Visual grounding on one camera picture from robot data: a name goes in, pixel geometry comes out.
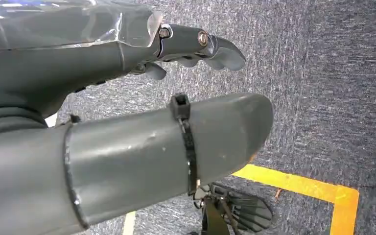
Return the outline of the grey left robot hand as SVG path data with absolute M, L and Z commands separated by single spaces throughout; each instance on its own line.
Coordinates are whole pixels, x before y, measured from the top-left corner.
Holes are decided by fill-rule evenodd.
M 229 94 L 49 127 L 65 98 L 158 62 L 240 70 L 230 41 L 122 0 L 0 0 L 0 235 L 72 235 L 242 169 L 273 124 L 270 100 Z

